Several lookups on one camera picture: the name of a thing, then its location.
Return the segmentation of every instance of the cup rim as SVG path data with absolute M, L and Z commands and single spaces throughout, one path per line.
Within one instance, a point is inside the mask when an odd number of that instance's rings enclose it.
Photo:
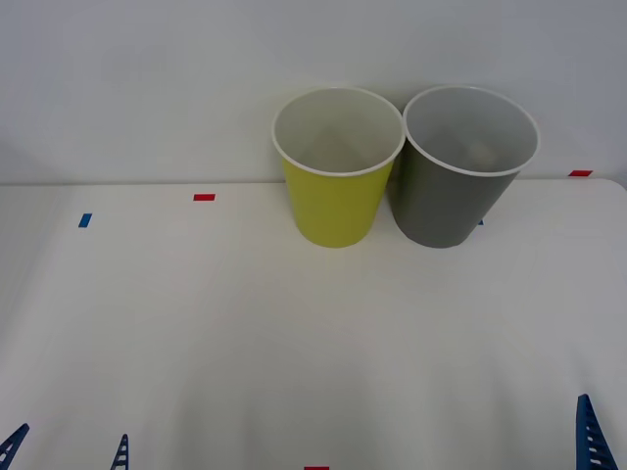
M 289 155 L 287 155 L 283 151 L 283 149 L 279 145 L 278 141 L 276 140 L 276 123 L 277 123 L 279 117 L 281 116 L 281 113 L 283 112 L 283 110 L 285 110 L 285 108 L 287 108 L 289 105 L 291 105 L 295 101 L 300 100 L 301 98 L 303 98 L 303 97 L 305 97 L 307 95 L 311 95 L 311 94 L 314 94 L 316 92 L 326 91 L 326 90 L 357 91 L 357 92 L 363 93 L 365 95 L 368 95 L 368 96 L 370 96 L 372 98 L 376 98 L 377 100 L 379 100 L 380 102 L 385 104 L 388 108 L 390 108 L 390 110 L 392 110 L 392 112 L 396 115 L 396 117 L 397 117 L 397 119 L 399 121 L 399 124 L 401 125 L 401 139 L 400 139 L 401 141 L 399 142 L 399 145 L 396 147 L 396 149 L 394 149 L 392 154 L 387 159 L 385 159 L 383 162 L 381 162 L 379 164 L 376 164 L 374 166 L 369 166 L 368 168 L 360 169 L 358 171 L 333 172 L 333 171 L 322 171 L 320 169 L 311 168 L 310 166 L 306 166 L 304 164 L 301 164 L 301 163 L 295 161 L 294 159 L 292 159 Z M 371 91 L 365 90 L 363 88 L 358 88 L 356 86 L 320 86 L 320 87 L 316 87 L 316 88 L 313 88 L 313 89 L 309 89 L 308 91 L 306 91 L 304 93 L 299 93 L 297 96 L 293 97 L 287 103 L 285 103 L 281 107 L 281 109 L 276 113 L 276 115 L 274 116 L 274 119 L 272 120 L 271 134 L 272 134 L 272 144 L 274 144 L 274 148 L 278 151 L 278 153 L 281 155 L 281 157 L 283 159 L 285 159 L 286 161 L 288 161 L 290 164 L 292 164 L 293 166 L 296 166 L 296 167 L 306 171 L 307 173 L 314 173 L 314 174 L 318 174 L 320 176 L 331 176 L 331 177 L 335 177 L 335 178 L 346 178 L 346 177 L 351 177 L 351 176 L 360 176 L 360 175 L 363 175 L 363 174 L 368 174 L 368 173 L 372 173 L 374 171 L 377 171 L 378 169 L 380 169 L 383 166 L 387 165 L 388 163 L 392 162 L 401 153 L 401 150 L 403 149 L 403 146 L 405 145 L 406 135 L 407 135 L 407 133 L 405 132 L 405 126 L 403 124 L 403 116 L 401 116 L 401 112 L 398 110 L 398 108 L 396 106 L 394 106 L 392 103 L 390 103 L 388 100 L 386 100 L 382 96 L 377 95 L 376 93 L 373 93 Z
M 410 129 L 408 127 L 408 112 L 411 106 L 414 104 L 414 102 L 428 95 L 429 93 L 432 93 L 434 91 L 444 90 L 444 89 L 451 89 L 451 88 L 480 91 L 482 93 L 487 93 L 489 95 L 496 96 L 497 98 L 507 101 L 508 103 L 513 105 L 515 108 L 517 108 L 521 113 L 523 113 L 525 117 L 529 120 L 531 125 L 533 126 L 533 129 L 536 133 L 536 148 L 532 156 L 529 157 L 529 159 L 527 159 L 527 161 L 524 164 L 520 164 L 519 166 L 515 168 L 506 169 L 504 171 L 472 171 L 470 169 L 459 168 L 457 166 L 453 166 L 452 164 L 447 164 L 445 162 L 442 162 L 439 159 L 433 157 L 431 154 L 425 151 L 422 147 L 420 147 L 415 142 L 415 140 L 413 140 L 413 137 L 411 137 Z M 438 86 L 433 86 L 431 88 L 427 88 L 424 91 L 421 91 L 420 93 L 415 95 L 413 98 L 411 98 L 411 100 L 408 102 L 408 104 L 405 106 L 405 109 L 403 110 L 403 131 L 405 132 L 405 136 L 407 137 L 408 141 L 410 141 L 413 147 L 416 150 L 418 150 L 420 154 L 423 155 L 426 159 L 430 160 L 431 162 L 433 162 L 434 164 L 438 166 L 449 169 L 450 171 L 454 171 L 455 173 L 467 174 L 469 176 L 481 176 L 481 177 L 487 177 L 487 178 L 491 178 L 491 177 L 494 178 L 494 177 L 507 176 L 509 174 L 517 173 L 521 171 L 523 168 L 525 168 L 527 165 L 529 165 L 531 161 L 536 157 L 536 155 L 538 155 L 538 151 L 540 150 L 540 128 L 538 127 L 538 123 L 536 122 L 536 120 L 534 120 L 529 113 L 527 113 L 518 103 L 511 100 L 507 96 L 502 95 L 501 93 L 497 93 L 491 90 L 486 90 L 485 88 L 472 86 L 472 85 L 438 85 Z

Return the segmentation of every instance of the paper cup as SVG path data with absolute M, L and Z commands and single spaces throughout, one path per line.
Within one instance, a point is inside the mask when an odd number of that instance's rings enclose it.
M 420 93 L 403 119 L 408 144 L 390 202 L 401 230 L 427 247 L 463 242 L 540 146 L 522 108 L 469 86 Z
M 387 100 L 358 88 L 325 88 L 278 113 L 272 142 L 299 230 L 317 245 L 341 248 L 370 229 L 405 135 Z

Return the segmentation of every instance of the gray cup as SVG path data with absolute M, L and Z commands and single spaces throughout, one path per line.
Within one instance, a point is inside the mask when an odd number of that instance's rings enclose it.
M 509 98 L 438 86 L 403 113 L 408 142 L 389 185 L 397 224 L 420 245 L 463 242 L 540 145 L 536 122 Z

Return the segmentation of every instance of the yellow cup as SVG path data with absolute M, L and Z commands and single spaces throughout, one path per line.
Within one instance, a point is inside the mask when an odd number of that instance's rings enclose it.
M 272 125 L 296 225 L 311 242 L 353 245 L 370 229 L 403 119 L 387 100 L 358 88 L 324 88 L 290 101 Z

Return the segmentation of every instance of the white wall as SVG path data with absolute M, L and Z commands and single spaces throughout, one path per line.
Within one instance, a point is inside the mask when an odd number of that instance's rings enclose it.
M 626 24 L 624 0 L 2 0 L 0 181 L 276 180 L 271 117 L 329 83 L 488 86 L 540 123 L 526 175 L 627 180 Z

